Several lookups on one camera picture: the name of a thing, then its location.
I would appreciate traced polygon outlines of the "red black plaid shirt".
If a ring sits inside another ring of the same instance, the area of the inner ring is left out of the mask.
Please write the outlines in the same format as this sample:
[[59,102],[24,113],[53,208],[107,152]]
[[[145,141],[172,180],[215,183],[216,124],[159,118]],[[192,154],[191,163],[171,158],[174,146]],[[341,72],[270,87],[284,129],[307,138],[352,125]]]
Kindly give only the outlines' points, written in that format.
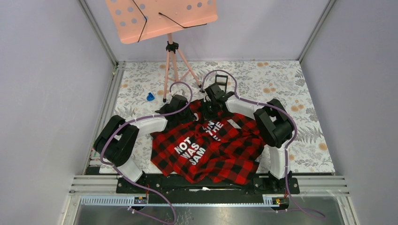
[[266,145],[256,121],[226,111],[207,120],[202,103],[198,99],[189,105],[196,120],[151,133],[151,162],[165,176],[175,172],[190,183],[209,178],[215,183],[246,185]]

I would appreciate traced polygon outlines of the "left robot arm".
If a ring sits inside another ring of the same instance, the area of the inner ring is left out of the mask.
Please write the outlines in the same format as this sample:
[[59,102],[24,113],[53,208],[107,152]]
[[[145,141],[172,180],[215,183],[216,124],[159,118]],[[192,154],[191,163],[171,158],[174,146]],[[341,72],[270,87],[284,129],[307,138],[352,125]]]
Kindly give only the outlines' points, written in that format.
[[131,120],[129,123],[119,115],[112,116],[93,144],[100,154],[100,161],[114,166],[117,172],[128,180],[128,187],[135,193],[145,188],[143,171],[130,158],[137,138],[154,132],[165,131],[178,118],[191,117],[190,100],[174,95],[158,114]]

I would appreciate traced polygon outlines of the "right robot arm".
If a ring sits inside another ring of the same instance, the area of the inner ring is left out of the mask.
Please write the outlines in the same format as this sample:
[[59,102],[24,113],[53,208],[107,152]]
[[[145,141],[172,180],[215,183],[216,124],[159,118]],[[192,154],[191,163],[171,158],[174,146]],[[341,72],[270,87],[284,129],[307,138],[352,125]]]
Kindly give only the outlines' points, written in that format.
[[297,126],[292,117],[285,111],[277,99],[267,103],[238,97],[235,92],[226,93],[214,83],[200,92],[206,93],[202,109],[205,118],[213,120],[220,112],[238,113],[256,121],[260,136],[269,146],[272,178],[269,187],[275,193],[283,192],[288,186],[289,163],[287,148],[292,143],[297,132]]

